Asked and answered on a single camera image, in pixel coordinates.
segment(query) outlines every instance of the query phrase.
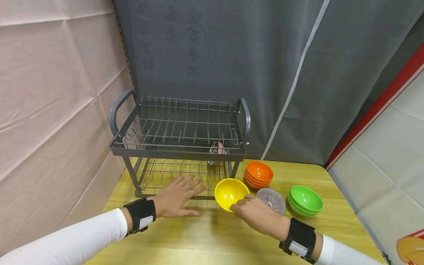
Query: green bowl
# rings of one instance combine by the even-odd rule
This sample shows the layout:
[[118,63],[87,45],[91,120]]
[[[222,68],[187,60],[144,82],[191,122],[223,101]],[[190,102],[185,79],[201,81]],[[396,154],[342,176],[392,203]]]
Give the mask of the green bowl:
[[305,209],[302,205],[299,205],[294,199],[293,196],[289,193],[288,198],[291,200],[292,204],[299,210],[301,210],[302,212],[305,212],[307,214],[311,214],[311,215],[315,215],[317,213],[319,213],[320,211],[311,211],[308,209]]
[[293,201],[304,210],[319,212],[324,206],[321,197],[305,186],[293,186],[290,194]]
[[295,211],[295,213],[297,213],[298,215],[302,215],[302,216],[306,216],[306,217],[308,217],[308,216],[314,216],[314,215],[316,215],[317,213],[308,213],[308,212],[305,212],[305,211],[303,211],[303,210],[301,210],[301,209],[299,209],[294,203],[293,203],[293,201],[292,201],[292,199],[290,198],[290,196],[288,197],[288,201],[289,201],[289,205],[290,205],[290,207],[293,209],[293,211]]

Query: metal dish rack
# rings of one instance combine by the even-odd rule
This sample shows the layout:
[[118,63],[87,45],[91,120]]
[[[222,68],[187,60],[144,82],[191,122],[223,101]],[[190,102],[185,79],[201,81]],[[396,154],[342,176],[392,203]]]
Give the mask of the metal dish rack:
[[[119,129],[116,114],[130,95],[135,107]],[[241,113],[244,119],[239,121]],[[113,104],[109,125],[114,136],[110,149],[123,157],[137,197],[154,195],[174,178],[195,173],[208,188],[193,199],[213,200],[216,184],[234,178],[246,156],[251,121],[243,98],[232,106],[230,102],[210,100],[140,98],[130,89]],[[209,153],[214,141],[223,143],[226,153]],[[134,166],[130,157],[138,157]],[[208,161],[221,163],[210,166]]]

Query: right hand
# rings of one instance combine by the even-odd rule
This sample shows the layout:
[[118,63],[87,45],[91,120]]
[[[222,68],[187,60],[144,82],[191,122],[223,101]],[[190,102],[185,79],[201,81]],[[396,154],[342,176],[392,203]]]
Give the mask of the right hand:
[[290,227],[290,219],[274,212],[258,197],[248,194],[243,200],[231,205],[230,210],[259,233],[285,241]]

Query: stack of orange bowls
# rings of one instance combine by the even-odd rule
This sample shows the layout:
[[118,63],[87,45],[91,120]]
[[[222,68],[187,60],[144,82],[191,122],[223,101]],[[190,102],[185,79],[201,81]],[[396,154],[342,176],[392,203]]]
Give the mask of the stack of orange bowls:
[[249,186],[255,189],[268,187],[274,177],[272,169],[259,161],[253,161],[247,164],[244,172],[244,178]]

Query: curtain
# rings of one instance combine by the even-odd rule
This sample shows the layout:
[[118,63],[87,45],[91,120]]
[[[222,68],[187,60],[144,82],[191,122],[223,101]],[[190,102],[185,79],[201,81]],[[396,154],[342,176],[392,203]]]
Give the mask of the curtain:
[[248,158],[323,165],[422,0],[115,1],[140,94],[245,98]]

